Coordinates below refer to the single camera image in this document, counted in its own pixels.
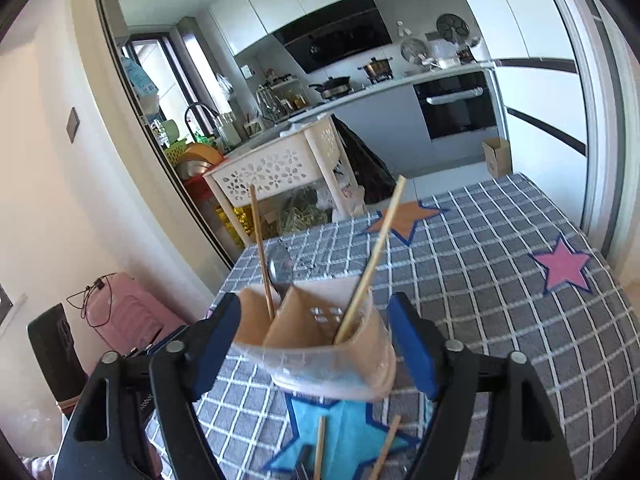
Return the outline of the black range hood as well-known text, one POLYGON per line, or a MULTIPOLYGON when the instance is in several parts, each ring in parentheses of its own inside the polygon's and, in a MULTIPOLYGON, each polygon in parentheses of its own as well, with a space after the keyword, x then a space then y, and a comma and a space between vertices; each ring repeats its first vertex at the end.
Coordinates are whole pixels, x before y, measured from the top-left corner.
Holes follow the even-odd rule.
POLYGON ((272 34, 306 74, 392 42, 374 0, 340 0, 272 34))

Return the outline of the beige plastic utensil holder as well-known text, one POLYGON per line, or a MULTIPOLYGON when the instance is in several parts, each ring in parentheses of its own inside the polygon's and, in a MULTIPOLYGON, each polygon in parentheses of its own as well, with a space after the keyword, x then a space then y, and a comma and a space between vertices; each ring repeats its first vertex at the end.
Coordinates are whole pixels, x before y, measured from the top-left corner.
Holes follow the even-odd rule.
POLYGON ((288 391, 333 400, 374 402, 392 391, 396 353, 372 292, 360 302, 358 321, 341 344, 333 339, 352 293, 356 275, 293 284, 284 298, 251 284, 236 293, 241 322, 233 349, 288 391))

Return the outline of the grey wall switch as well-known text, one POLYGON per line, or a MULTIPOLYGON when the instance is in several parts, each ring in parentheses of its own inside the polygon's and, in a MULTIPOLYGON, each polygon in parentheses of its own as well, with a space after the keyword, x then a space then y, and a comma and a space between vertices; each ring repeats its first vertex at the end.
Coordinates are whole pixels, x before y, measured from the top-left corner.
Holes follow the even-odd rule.
POLYGON ((75 107, 71 107, 70 112, 68 113, 67 122, 65 126, 65 130, 68 138, 70 139, 70 143, 74 143, 79 126, 80 126, 80 119, 77 114, 77 110, 75 107))

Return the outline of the black kitchen faucet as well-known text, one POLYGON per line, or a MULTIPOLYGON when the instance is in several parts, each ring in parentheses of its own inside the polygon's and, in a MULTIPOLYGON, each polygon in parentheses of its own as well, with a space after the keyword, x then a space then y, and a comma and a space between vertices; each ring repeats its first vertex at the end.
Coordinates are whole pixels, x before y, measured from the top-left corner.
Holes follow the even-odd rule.
POLYGON ((217 139, 219 132, 216 119, 219 113, 204 102, 189 104, 184 111, 183 119, 194 141, 217 139))

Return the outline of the bamboo chopstick in compartment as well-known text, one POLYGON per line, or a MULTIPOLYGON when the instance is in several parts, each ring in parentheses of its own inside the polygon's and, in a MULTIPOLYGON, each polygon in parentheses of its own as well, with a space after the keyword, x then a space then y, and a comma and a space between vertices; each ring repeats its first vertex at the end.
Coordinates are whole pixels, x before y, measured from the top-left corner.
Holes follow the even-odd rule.
POLYGON ((257 200, 256 188, 254 184, 250 184, 250 206, 252 206, 257 255, 259 259, 260 270, 262 271, 262 284, 264 285, 267 311, 268 311, 269 319, 270 321, 272 321, 274 318, 274 307, 273 307, 271 285, 269 281, 269 274, 267 269, 264 245, 262 244, 262 222, 260 222, 260 218, 259 218, 258 200, 257 200))
POLYGON ((404 176, 398 177, 392 199, 390 200, 390 204, 388 205, 386 213, 383 216, 381 229, 378 231, 378 239, 376 240, 374 247, 371 250, 367 265, 360 275, 360 279, 357 283, 354 293, 352 294, 352 298, 350 298, 341 323, 334 335, 332 344, 342 344, 348 338, 349 333, 352 330, 352 326, 356 321, 359 306, 370 285, 370 281, 372 280, 375 268, 378 265, 378 259, 380 258, 381 252, 385 246, 386 238, 388 237, 388 233, 390 232, 390 228, 392 227, 393 221, 397 214, 397 209, 400 205, 402 194, 404 194, 406 182, 407 179, 404 176))

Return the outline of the cardboard box on floor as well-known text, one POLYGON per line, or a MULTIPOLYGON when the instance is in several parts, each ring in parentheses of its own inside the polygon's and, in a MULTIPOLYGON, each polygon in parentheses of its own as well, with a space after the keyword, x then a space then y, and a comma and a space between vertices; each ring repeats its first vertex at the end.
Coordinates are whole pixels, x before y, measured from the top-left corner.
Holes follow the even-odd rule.
POLYGON ((500 136, 486 139, 482 143, 487 170, 498 179, 512 172, 510 143, 500 136))

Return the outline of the black garbage bag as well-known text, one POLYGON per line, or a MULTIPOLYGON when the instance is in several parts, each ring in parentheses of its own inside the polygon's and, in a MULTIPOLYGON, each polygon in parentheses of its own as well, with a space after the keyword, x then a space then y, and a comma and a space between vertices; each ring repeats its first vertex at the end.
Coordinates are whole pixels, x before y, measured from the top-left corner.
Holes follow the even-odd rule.
POLYGON ((355 131, 331 115, 332 122, 343 142, 356 181, 364 189, 364 202, 367 205, 377 204, 392 197, 396 180, 388 170, 385 162, 360 139, 355 131))

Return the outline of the pink suitcase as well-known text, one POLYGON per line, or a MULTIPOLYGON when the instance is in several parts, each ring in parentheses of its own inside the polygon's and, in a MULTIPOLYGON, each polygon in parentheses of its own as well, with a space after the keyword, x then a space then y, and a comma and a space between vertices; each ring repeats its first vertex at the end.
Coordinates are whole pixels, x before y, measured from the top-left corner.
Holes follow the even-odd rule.
POLYGON ((125 272, 97 278, 82 298, 81 316, 119 354, 143 350, 182 326, 181 318, 125 272))

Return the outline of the black built-in oven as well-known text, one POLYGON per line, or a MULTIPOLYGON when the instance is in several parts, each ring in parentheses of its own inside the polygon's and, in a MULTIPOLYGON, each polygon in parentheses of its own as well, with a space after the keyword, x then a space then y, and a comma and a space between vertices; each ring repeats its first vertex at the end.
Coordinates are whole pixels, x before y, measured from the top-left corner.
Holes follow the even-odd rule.
POLYGON ((419 82, 413 90, 432 140, 497 125, 487 77, 481 70, 419 82))

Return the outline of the black wok on stove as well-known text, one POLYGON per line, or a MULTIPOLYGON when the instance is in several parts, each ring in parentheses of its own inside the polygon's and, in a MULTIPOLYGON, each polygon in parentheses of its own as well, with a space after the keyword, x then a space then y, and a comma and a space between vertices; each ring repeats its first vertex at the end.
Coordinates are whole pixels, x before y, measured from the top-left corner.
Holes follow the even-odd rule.
POLYGON ((329 77, 326 81, 323 81, 322 84, 311 84, 310 88, 317 91, 320 98, 324 100, 338 99, 352 91, 349 76, 329 77))

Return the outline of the dark grey utensil handle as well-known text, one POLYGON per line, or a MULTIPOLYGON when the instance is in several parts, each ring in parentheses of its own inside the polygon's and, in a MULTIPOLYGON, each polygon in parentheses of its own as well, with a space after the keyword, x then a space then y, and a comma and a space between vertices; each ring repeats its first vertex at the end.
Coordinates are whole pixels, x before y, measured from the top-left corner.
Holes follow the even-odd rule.
POLYGON ((310 480, 311 475, 306 467, 307 460, 311 453, 311 446, 305 444, 300 449, 296 458, 292 479, 293 480, 310 480))

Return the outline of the metal spoon in holder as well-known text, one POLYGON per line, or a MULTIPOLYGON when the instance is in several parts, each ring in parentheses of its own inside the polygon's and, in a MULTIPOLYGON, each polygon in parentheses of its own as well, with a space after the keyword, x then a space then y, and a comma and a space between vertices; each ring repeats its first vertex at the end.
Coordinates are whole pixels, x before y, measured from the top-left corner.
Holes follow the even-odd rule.
POLYGON ((288 290, 293 285, 292 260, 289 256, 271 255, 268 257, 270 284, 278 293, 280 300, 285 300, 288 290))

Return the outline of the bamboo chopstick in left compartment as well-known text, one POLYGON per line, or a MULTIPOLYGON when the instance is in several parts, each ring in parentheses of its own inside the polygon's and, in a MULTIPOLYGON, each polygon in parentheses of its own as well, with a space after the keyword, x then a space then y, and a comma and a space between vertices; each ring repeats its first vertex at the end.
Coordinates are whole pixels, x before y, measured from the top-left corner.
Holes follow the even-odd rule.
POLYGON ((267 311, 268 311, 269 319, 270 321, 272 321, 274 318, 274 307, 273 307, 271 285, 269 281, 269 274, 267 269, 264 245, 262 244, 262 222, 260 222, 260 218, 259 218, 258 200, 257 200, 256 188, 254 184, 250 184, 250 206, 252 206, 257 255, 259 259, 260 270, 262 271, 262 284, 264 285, 267 311))

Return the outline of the copper pot on stove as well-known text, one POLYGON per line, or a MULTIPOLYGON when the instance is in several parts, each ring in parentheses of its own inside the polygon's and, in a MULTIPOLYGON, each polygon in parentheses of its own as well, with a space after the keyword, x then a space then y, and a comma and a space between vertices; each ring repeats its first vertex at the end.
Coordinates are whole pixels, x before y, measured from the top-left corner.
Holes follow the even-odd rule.
POLYGON ((372 84, 379 84, 382 81, 390 80, 394 78, 393 69, 390 65, 392 58, 371 58, 367 64, 360 66, 360 70, 363 70, 372 84))

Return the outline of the plain bamboo chopstick with print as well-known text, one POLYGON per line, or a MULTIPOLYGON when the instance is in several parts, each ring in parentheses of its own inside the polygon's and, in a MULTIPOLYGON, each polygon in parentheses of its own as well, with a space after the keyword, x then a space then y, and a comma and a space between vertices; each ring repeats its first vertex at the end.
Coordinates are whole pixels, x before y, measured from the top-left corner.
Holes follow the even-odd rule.
POLYGON ((390 452, 390 448, 392 447, 393 442, 395 440, 400 423, 401 423, 401 416, 395 415, 392 420, 392 423, 390 424, 390 428, 388 428, 382 448, 378 453, 378 458, 376 459, 371 469, 368 480, 378 480, 378 477, 380 476, 382 468, 386 462, 388 452, 390 452))

